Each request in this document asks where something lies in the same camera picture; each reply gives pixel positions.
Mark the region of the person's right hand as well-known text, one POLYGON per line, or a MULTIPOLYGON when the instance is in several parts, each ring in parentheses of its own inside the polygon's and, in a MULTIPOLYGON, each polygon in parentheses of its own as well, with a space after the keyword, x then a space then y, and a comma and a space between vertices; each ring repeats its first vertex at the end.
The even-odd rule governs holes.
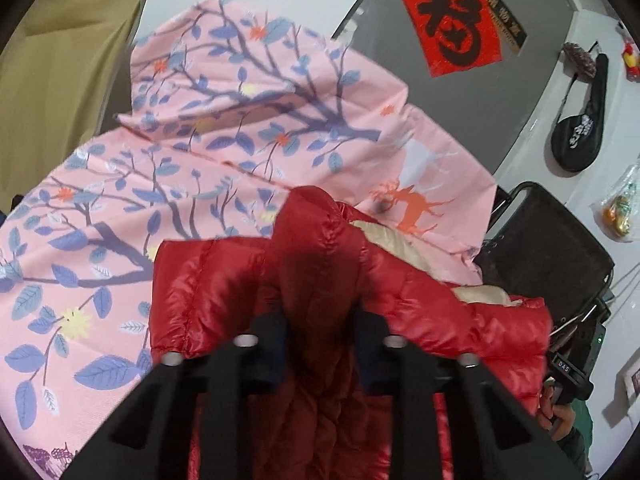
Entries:
POLYGON ((542 388, 536 419, 551 439, 558 442, 570 434, 570 430, 574 427, 576 413, 570 405, 553 403, 553 395, 552 386, 542 388))

